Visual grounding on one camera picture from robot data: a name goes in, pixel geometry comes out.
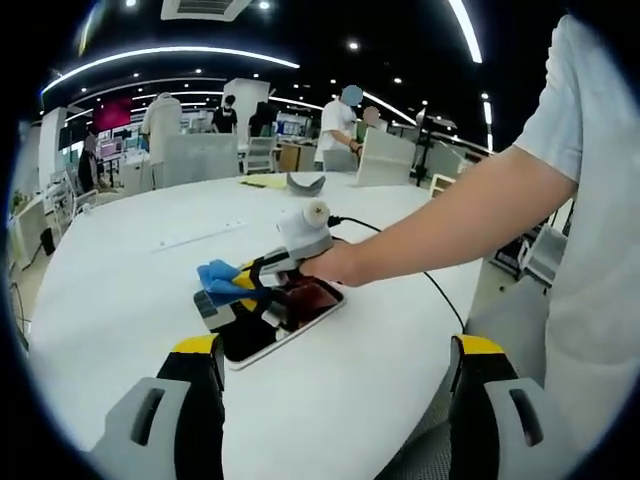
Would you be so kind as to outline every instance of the sleeve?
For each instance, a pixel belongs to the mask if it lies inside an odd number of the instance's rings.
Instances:
[[[152,103],[144,113],[144,119],[142,120],[142,126],[140,127],[140,133],[144,135],[149,135],[151,133],[151,116],[153,115],[154,109],[155,103]]]
[[[340,109],[335,102],[328,104],[322,111],[322,131],[342,130],[342,121],[340,118]]]
[[[540,105],[514,145],[578,182],[582,164],[582,107],[570,42],[571,17],[553,32],[547,85]]]

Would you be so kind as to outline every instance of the black ceiling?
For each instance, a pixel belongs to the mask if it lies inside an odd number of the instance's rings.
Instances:
[[[204,45],[282,58],[300,64],[300,69],[219,54],[136,57],[70,78],[44,95],[44,108],[68,105],[113,86],[193,77],[194,70],[201,68],[203,77],[229,80],[258,73],[277,89],[276,95],[296,100],[303,96],[305,102],[316,105],[324,105],[331,94],[348,84],[362,87],[411,117],[422,108],[422,100],[428,100],[430,113],[451,119],[461,137],[484,145],[480,94],[486,91],[493,104],[493,132],[499,148],[514,140],[536,107],[551,31],[562,15],[559,0],[464,0],[484,57],[482,64],[476,64],[448,0],[270,0],[268,10],[259,9],[257,3],[234,22],[224,23],[161,21],[161,0],[138,0],[134,8],[125,7],[125,0],[99,2],[82,56],[78,55],[78,33],[52,68],[65,73],[137,48]],[[351,39],[360,44],[356,52],[347,48]],[[133,72],[140,77],[133,78]],[[402,84],[395,84],[395,77]],[[182,89],[184,83],[142,88],[151,94]],[[208,80],[188,83],[190,90],[222,90],[224,85]],[[138,88],[112,95],[142,95]],[[78,106],[90,108],[95,103],[91,98]],[[381,113],[387,120],[401,120],[382,108]]]

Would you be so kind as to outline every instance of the red screen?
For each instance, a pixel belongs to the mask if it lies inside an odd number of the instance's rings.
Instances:
[[[131,123],[131,99],[105,102],[93,109],[93,126],[99,132]]]

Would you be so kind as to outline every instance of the phone screen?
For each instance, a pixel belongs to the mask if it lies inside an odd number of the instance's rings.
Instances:
[[[285,304],[283,318],[290,334],[304,328],[344,301],[344,296],[329,284],[316,278],[292,279],[282,291],[279,301]],[[220,334],[225,357],[242,362],[277,343],[276,329],[246,310],[240,303],[232,305],[235,321],[215,332]]]

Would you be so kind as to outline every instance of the white shirt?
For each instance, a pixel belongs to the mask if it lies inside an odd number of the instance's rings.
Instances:
[[[331,130],[338,130],[349,138],[354,138],[356,134],[356,114],[351,107],[340,99],[327,103],[322,110],[322,123],[320,127],[320,138],[318,139],[318,150],[316,151],[316,162],[324,163],[325,150],[346,150],[349,147],[338,142]]]
[[[149,154],[152,165],[164,162],[165,140],[171,135],[180,133],[181,118],[180,101],[168,93],[161,93],[149,105],[142,121],[142,127],[140,127],[140,133],[151,134]]]
[[[579,184],[547,323],[545,389],[583,451],[640,370],[640,111],[601,40],[554,31],[540,106],[516,141]]]

